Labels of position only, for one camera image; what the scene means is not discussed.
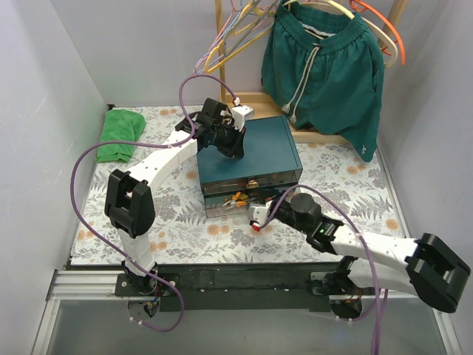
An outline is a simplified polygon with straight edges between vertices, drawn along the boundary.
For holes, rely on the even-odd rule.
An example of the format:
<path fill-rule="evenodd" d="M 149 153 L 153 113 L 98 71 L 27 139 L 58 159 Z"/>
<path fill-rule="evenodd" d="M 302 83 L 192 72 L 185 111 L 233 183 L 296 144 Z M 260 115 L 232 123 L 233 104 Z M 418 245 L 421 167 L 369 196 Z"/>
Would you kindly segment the orange handled cutters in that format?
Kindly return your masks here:
<path fill-rule="evenodd" d="M 245 206 L 247 204 L 247 200 L 246 199 L 242 199 L 242 198 L 237 198 L 237 199 L 227 199 L 224 203 L 223 203 L 223 207 L 224 208 L 233 208 L 233 207 L 239 207 L 239 206 Z"/>

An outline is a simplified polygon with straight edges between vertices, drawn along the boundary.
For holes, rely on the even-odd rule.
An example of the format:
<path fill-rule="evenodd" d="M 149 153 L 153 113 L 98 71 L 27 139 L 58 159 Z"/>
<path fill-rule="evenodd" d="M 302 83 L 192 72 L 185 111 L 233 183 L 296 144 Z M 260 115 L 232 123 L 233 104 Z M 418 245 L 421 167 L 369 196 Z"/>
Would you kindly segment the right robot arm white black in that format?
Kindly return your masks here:
<path fill-rule="evenodd" d="M 428 306 L 451 314 L 471 274 L 470 267 L 434 234 L 425 233 L 419 239 L 356 234 L 347 224 L 322 214 L 320 205 L 307 193 L 290 201 L 269 200 L 248 214 L 254 227 L 275 217 L 305 234 L 315 250 L 353 257 L 334 276 L 335 287 L 343 294 L 357 288 L 387 288 L 413 294 Z"/>

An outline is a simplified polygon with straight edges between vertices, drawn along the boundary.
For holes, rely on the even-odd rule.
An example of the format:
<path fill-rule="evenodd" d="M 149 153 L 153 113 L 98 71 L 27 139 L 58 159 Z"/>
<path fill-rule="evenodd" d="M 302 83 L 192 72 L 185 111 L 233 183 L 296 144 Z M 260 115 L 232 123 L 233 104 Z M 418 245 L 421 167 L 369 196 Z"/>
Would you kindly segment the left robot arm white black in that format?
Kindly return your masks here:
<path fill-rule="evenodd" d="M 104 212 L 118 230 L 126 253 L 122 262 L 126 281 L 138 294 L 153 294 L 158 284 L 149 241 L 156 217 L 154 192 L 181 163 L 209 146 L 227 158 L 242 158 L 245 122 L 253 116 L 249 106 L 228 108 L 208 98 L 201 110 L 175 126 L 163 148 L 127 171 L 116 169 L 109 176 Z"/>

